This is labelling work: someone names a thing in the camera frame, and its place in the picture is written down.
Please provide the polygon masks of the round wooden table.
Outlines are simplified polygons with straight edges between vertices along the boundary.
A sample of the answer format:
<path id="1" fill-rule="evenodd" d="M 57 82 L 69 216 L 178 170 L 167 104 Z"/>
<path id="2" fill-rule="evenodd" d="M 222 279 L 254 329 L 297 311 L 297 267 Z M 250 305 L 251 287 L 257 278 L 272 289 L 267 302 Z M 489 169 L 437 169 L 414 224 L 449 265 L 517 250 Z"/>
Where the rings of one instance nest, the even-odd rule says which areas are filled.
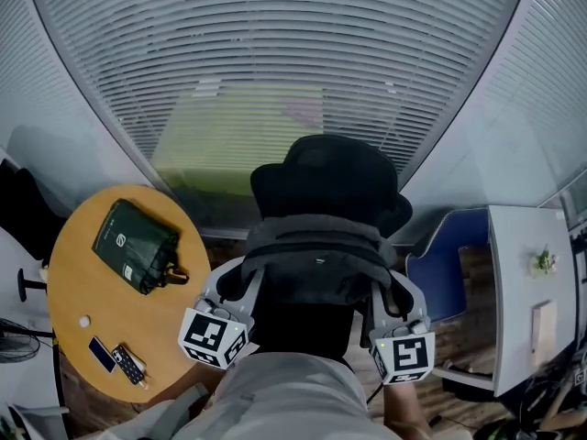
<path id="1" fill-rule="evenodd" d="M 148 295 L 134 291 L 99 259 L 92 244 L 112 204 L 126 199 L 180 233 L 178 256 L 189 281 Z M 123 402 L 148 402 L 193 365 L 177 343 L 184 311 L 193 306 L 210 272 L 205 245 L 192 220 L 171 198 L 143 185 L 106 188 L 83 202 L 63 226 L 48 273 L 50 322 L 65 357 L 94 388 Z M 89 316 L 87 328 L 79 326 Z M 133 385 L 120 369 L 108 374 L 88 349 L 97 337 L 118 344 L 145 367 L 148 388 Z"/>

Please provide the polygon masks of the black object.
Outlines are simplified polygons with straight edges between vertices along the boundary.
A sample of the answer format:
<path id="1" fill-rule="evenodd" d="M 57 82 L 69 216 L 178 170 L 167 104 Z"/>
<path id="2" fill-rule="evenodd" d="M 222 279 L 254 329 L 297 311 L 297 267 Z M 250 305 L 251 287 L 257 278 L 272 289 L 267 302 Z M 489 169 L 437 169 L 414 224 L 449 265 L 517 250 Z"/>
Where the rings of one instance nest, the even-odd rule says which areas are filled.
<path id="1" fill-rule="evenodd" d="M 7 159 L 0 162 L 0 227 L 32 258 L 49 263 L 65 223 L 51 210 L 27 169 L 17 170 Z"/>

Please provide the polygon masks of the grey backpack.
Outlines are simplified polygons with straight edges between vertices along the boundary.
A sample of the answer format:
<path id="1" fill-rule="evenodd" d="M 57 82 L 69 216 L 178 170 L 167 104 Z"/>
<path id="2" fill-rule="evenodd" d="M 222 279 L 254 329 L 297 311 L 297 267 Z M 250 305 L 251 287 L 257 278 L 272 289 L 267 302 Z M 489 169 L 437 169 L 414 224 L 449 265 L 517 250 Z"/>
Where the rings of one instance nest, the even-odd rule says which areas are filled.
<path id="1" fill-rule="evenodd" d="M 249 231 L 243 280 L 261 270 L 266 303 L 352 305 L 388 289 L 393 246 L 371 225 L 325 214 L 263 220 Z"/>

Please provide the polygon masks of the black standing fan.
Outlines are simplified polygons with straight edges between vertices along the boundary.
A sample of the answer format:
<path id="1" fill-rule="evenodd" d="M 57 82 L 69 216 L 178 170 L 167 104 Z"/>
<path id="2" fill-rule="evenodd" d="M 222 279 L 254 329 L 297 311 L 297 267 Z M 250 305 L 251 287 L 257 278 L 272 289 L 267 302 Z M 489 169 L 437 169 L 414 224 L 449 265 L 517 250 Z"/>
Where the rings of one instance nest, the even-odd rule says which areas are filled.
<path id="1" fill-rule="evenodd" d="M 53 332 L 26 328 L 0 318 L 0 364 L 15 364 L 34 358 L 42 344 L 41 338 L 52 340 Z"/>

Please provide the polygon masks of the person's right forearm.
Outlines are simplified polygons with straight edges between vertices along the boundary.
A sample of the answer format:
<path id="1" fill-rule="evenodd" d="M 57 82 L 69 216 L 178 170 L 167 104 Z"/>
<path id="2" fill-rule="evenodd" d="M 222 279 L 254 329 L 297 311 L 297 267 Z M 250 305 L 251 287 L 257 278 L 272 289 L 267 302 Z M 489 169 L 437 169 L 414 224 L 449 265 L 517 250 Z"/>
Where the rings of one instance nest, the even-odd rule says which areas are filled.
<path id="1" fill-rule="evenodd" d="M 432 435 L 414 383 L 385 385 L 383 404 L 384 425 L 403 440 L 428 440 Z"/>

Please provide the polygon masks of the white desk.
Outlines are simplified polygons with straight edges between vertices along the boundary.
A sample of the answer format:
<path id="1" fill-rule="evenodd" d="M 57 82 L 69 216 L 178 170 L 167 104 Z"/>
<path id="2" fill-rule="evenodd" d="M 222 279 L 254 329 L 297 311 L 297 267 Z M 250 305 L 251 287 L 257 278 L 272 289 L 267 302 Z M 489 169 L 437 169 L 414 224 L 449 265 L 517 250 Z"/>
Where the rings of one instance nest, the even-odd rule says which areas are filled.
<path id="1" fill-rule="evenodd" d="M 557 304 L 557 355 L 575 338 L 577 290 L 570 234 L 561 209 L 491 205 L 490 244 L 496 296 L 496 349 L 490 379 L 437 366 L 432 374 L 500 396 L 533 376 L 532 311 Z M 557 271 L 533 278 L 529 254 L 545 246 L 559 256 Z"/>

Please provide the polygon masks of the small potted flower plant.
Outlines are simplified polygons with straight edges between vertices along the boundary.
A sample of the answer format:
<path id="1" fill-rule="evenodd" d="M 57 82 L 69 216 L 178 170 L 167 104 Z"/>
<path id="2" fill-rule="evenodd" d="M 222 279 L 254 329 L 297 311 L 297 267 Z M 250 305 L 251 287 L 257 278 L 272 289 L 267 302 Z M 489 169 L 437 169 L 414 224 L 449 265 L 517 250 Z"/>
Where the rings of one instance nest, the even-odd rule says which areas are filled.
<path id="1" fill-rule="evenodd" d="M 531 277 L 548 276 L 557 271 L 559 256 L 552 253 L 548 246 L 540 252 L 533 251 L 529 254 L 528 271 Z"/>

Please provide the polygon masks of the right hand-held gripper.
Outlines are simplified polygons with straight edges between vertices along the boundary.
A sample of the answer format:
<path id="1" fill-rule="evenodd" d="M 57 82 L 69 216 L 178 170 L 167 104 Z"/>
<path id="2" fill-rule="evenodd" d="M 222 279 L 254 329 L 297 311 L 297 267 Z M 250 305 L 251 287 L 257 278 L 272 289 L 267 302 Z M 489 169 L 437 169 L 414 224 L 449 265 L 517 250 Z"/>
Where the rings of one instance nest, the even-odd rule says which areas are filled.
<path id="1" fill-rule="evenodd" d="M 372 284 L 370 353 L 383 385 L 423 380 L 434 367 L 436 349 L 425 295 L 404 274 L 392 272 L 391 277 L 393 288 L 402 289 L 395 306 L 407 325 L 391 328 L 385 289 Z"/>

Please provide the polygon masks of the beige box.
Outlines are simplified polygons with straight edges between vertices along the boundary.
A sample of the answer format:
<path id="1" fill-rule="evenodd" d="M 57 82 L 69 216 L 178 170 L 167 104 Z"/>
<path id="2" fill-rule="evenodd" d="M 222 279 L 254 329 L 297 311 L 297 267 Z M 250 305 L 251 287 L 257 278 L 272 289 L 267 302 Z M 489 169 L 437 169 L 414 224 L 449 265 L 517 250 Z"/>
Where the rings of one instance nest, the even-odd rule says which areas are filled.
<path id="1" fill-rule="evenodd" d="M 557 355 L 557 304 L 542 302 L 532 311 L 531 358 L 535 367 L 548 363 Z"/>

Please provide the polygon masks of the white smartphone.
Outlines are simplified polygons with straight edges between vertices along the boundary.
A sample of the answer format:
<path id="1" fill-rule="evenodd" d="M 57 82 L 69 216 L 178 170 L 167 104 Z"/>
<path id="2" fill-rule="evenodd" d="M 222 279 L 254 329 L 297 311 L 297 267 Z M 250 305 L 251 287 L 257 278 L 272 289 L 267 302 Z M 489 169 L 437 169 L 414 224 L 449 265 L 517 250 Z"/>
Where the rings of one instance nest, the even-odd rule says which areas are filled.
<path id="1" fill-rule="evenodd" d="M 108 374 L 115 371 L 117 367 L 115 359 L 97 337 L 93 336 L 91 338 L 88 349 Z"/>

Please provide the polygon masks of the black mesh office chair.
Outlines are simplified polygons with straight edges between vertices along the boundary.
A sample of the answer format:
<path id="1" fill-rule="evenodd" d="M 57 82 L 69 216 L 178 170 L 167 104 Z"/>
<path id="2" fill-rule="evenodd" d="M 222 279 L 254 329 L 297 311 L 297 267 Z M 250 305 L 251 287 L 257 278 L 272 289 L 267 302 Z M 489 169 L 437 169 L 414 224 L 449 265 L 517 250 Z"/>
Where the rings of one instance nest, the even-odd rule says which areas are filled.
<path id="1" fill-rule="evenodd" d="M 412 205 L 399 193 L 393 161 L 348 137 L 301 137 L 282 162 L 252 172 L 250 185 L 260 209 L 259 224 L 272 217 L 332 215 L 374 226 L 390 243 L 391 235 L 413 214 Z M 394 289 L 392 281 L 385 293 L 400 302 L 401 290 Z M 279 304 L 263 301 L 260 293 L 252 340 L 261 353 L 294 352 L 339 361 L 347 350 L 354 314 L 370 316 L 370 303 L 371 291 L 352 305 Z"/>

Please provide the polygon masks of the blue chair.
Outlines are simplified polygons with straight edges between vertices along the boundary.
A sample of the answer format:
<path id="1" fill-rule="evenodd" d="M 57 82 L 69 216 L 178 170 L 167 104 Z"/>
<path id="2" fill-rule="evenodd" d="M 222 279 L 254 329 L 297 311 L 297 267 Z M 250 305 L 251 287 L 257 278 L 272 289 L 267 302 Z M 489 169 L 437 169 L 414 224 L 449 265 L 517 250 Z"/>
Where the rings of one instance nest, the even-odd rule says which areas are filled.
<path id="1" fill-rule="evenodd" d="M 445 214 L 405 258 L 406 276 L 424 294 L 433 323 L 465 312 L 460 250 L 487 245 L 489 230 L 486 207 L 454 210 Z"/>

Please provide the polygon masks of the white side table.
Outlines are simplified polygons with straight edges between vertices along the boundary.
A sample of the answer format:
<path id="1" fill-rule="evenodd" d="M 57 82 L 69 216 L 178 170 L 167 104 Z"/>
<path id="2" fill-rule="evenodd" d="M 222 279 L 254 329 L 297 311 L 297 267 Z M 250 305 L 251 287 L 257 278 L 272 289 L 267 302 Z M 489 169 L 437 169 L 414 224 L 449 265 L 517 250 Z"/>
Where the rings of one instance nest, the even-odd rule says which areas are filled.
<path id="1" fill-rule="evenodd" d="M 66 407 L 26 408 L 0 404 L 0 417 L 15 432 L 18 440 L 70 440 L 63 416 Z"/>

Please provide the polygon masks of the black T-shaped stand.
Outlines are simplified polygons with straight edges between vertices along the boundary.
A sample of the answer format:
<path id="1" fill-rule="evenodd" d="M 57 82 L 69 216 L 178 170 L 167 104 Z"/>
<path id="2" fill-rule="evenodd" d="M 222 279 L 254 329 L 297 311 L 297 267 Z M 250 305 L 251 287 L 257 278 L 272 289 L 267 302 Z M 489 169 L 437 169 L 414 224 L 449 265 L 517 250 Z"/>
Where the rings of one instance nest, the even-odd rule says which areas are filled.
<path id="1" fill-rule="evenodd" d="M 42 281 L 26 279 L 24 271 L 20 269 L 17 273 L 17 289 L 19 299 L 24 303 L 28 297 L 27 290 L 41 290 L 47 292 L 47 284 Z"/>

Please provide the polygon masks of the white window blinds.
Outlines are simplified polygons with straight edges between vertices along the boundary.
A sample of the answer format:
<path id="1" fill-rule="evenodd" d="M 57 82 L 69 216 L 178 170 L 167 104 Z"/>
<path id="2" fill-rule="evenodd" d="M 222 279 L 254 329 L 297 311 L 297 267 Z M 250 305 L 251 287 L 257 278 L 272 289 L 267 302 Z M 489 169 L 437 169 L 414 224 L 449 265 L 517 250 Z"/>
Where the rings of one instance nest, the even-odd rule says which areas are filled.
<path id="1" fill-rule="evenodd" d="M 310 134 L 389 157 L 417 221 L 585 221 L 587 0 L 0 0 L 0 155 L 68 209 L 137 182 L 246 228 Z"/>

